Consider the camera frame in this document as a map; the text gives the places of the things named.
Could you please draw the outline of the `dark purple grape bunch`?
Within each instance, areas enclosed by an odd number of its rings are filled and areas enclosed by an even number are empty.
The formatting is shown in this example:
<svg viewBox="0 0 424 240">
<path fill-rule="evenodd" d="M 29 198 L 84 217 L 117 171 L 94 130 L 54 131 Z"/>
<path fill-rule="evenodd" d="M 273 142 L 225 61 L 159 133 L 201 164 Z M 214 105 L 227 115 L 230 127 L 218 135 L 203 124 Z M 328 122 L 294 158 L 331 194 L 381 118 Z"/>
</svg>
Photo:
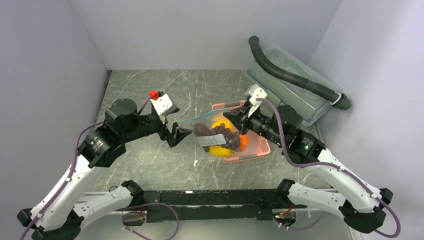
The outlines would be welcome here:
<svg viewBox="0 0 424 240">
<path fill-rule="evenodd" d="M 240 138 L 239 131 L 231 131 L 229 128 L 225 128 L 225 125 L 222 123 L 220 126 L 217 126 L 215 128 L 211 129 L 211 126 L 209 127 L 209 135 L 205 137 L 213 137 L 217 135 L 222 135 L 224 141 L 222 141 L 222 138 L 220 137 L 218 139 L 218 144 L 214 145 L 202 145 L 203 150 L 206 153 L 209 153 L 209 147 L 210 146 L 221 146 L 226 149 L 232 149 L 234 153 L 240 152 L 239 146 L 240 146 Z"/>
</svg>

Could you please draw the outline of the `dark red round fruit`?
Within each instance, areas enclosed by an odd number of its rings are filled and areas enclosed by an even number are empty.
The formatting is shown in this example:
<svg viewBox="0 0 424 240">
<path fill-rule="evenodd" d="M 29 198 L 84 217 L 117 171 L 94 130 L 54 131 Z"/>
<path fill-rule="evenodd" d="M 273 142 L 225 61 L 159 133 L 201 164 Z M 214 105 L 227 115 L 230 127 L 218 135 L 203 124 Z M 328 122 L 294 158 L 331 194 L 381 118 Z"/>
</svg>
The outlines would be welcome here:
<svg viewBox="0 0 424 240">
<path fill-rule="evenodd" d="M 193 133 L 196 137 L 204 137 L 210 134 L 210 129 L 203 123 L 196 123 L 193 125 Z"/>
</svg>

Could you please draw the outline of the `green lidded storage box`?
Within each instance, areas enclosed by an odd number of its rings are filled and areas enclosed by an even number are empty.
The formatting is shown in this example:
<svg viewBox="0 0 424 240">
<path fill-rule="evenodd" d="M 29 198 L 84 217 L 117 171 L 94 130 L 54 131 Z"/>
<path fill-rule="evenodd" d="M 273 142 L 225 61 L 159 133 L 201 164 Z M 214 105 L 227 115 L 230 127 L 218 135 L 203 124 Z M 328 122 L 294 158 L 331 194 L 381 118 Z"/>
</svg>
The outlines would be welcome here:
<svg viewBox="0 0 424 240">
<path fill-rule="evenodd" d="M 319 83 L 336 93 L 341 92 L 340 88 L 283 48 L 273 45 L 266 48 L 263 52 L 279 68 Z M 294 108 L 296 113 L 303 118 L 303 124 L 307 127 L 313 125 L 332 107 L 324 98 L 271 76 L 257 64 L 254 58 L 250 59 L 244 74 L 263 88 L 267 92 L 267 97 L 276 105 L 289 105 Z"/>
</svg>

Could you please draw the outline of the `yellow mango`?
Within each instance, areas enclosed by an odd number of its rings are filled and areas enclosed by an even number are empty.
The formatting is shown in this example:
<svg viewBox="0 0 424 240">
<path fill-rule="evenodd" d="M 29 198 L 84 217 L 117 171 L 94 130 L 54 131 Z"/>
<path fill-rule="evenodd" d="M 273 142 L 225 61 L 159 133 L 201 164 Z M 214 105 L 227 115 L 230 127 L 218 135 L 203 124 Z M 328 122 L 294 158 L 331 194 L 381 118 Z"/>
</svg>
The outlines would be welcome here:
<svg viewBox="0 0 424 240">
<path fill-rule="evenodd" d="M 231 157 L 235 152 L 230 148 L 214 145 L 209 147 L 208 153 L 214 157 L 227 158 Z"/>
</svg>

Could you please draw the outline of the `pink perforated plastic basket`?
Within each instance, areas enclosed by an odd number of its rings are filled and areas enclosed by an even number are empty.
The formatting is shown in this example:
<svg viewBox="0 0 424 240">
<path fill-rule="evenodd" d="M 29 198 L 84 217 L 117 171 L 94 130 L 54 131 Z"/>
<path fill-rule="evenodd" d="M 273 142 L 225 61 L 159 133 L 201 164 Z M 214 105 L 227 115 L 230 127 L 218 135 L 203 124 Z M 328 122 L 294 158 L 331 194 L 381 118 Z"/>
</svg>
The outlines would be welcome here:
<svg viewBox="0 0 424 240">
<path fill-rule="evenodd" d="M 219 109 L 235 110 L 243 106 L 244 103 L 245 103 L 245 100 L 216 103 L 212 105 L 212 110 L 219 110 Z M 235 152 L 231 156 L 222 157 L 224 163 L 229 164 L 229 163 L 259 159 L 259 158 L 265 157 L 271 152 L 270 145 L 264 137 L 259 136 L 252 131 L 249 131 L 246 134 L 246 136 L 248 140 L 248 145 L 246 146 L 246 149 L 241 152 Z"/>
</svg>

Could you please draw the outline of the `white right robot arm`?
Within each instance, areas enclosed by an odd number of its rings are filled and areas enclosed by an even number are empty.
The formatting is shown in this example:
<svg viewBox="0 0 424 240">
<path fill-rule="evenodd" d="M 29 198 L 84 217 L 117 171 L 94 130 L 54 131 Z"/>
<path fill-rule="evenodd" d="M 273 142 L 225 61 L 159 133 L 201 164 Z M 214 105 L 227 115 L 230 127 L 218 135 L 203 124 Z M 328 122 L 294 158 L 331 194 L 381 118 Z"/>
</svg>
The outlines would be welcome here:
<svg viewBox="0 0 424 240">
<path fill-rule="evenodd" d="M 374 187 L 352 173 L 324 143 L 300 128 L 302 118 L 292 107 L 276 106 L 273 116 L 268 117 L 245 104 L 223 115 L 241 133 L 252 131 L 276 144 L 290 165 L 310 171 L 335 189 L 331 193 L 284 179 L 275 194 L 280 207 L 313 207 L 340 217 L 349 227 L 364 234 L 378 233 L 386 214 L 393 212 L 390 208 L 393 192 Z"/>
</svg>

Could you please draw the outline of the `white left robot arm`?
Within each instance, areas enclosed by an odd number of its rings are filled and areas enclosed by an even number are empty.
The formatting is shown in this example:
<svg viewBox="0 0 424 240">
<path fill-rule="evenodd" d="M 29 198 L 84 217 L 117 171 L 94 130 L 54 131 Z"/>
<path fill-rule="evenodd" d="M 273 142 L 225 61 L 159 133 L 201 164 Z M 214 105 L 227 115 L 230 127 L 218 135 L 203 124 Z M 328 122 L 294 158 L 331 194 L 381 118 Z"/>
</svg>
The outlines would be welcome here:
<svg viewBox="0 0 424 240">
<path fill-rule="evenodd" d="M 58 183 L 39 204 L 17 214 L 24 232 L 33 230 L 34 240 L 73 240 L 110 212 L 144 207 L 144 190 L 133 180 L 90 201 L 79 203 L 79 199 L 126 152 L 127 143 L 158 134 L 174 147 L 192 133 L 177 123 L 168 129 L 167 115 L 179 111 L 168 95 L 153 100 L 151 106 L 151 113 L 143 115 L 133 100 L 118 99 L 105 111 L 104 121 L 87 127 L 85 139 L 76 140 L 73 160 Z"/>
</svg>

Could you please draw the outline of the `clear zip top bag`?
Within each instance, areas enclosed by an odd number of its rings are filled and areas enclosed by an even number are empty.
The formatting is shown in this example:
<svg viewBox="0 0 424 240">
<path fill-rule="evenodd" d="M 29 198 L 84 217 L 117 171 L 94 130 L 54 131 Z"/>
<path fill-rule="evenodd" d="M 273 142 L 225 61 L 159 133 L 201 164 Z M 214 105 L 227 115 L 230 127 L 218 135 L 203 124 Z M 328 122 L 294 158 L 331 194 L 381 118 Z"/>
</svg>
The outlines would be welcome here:
<svg viewBox="0 0 424 240">
<path fill-rule="evenodd" d="M 182 129 L 192 131 L 196 143 L 214 157 L 230 158 L 251 150 L 247 134 L 241 134 L 224 113 L 227 108 L 216 109 L 191 119 L 177 120 Z"/>
</svg>

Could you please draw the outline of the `orange fruit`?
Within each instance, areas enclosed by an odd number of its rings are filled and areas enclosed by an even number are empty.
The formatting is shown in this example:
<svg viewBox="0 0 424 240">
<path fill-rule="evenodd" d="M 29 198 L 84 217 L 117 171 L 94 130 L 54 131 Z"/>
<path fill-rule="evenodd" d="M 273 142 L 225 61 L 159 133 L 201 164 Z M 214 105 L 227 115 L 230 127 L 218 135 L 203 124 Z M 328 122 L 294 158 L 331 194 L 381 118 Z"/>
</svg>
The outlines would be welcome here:
<svg viewBox="0 0 424 240">
<path fill-rule="evenodd" d="M 240 142 L 239 151 L 240 152 L 245 151 L 249 144 L 249 136 L 247 134 L 239 135 L 239 142 Z"/>
</svg>

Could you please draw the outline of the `yellow bell pepper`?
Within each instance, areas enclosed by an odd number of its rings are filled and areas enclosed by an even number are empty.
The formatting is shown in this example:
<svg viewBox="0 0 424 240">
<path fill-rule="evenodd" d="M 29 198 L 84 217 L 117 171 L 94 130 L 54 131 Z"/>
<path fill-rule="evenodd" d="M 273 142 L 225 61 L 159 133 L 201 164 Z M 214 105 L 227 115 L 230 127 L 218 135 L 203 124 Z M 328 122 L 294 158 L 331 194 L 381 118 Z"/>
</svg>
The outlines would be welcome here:
<svg viewBox="0 0 424 240">
<path fill-rule="evenodd" d="M 219 127 L 221 124 L 224 124 L 225 128 L 229 128 L 232 132 L 236 130 L 234 125 L 222 114 L 214 116 L 211 121 L 212 124 L 210 125 L 210 129 Z"/>
</svg>

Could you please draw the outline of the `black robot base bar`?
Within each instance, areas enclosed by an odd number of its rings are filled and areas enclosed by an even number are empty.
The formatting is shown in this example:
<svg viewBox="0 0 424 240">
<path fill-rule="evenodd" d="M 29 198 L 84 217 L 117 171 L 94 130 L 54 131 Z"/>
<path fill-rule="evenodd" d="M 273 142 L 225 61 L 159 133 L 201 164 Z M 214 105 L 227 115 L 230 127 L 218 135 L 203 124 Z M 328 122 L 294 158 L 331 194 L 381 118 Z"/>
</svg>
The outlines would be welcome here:
<svg viewBox="0 0 424 240">
<path fill-rule="evenodd" d="M 278 196 L 274 189 L 147 190 L 143 203 L 145 207 L 132 203 L 121 210 L 143 210 L 147 223 L 161 223 L 176 219 L 271 221 L 288 209 L 306 208 Z"/>
</svg>

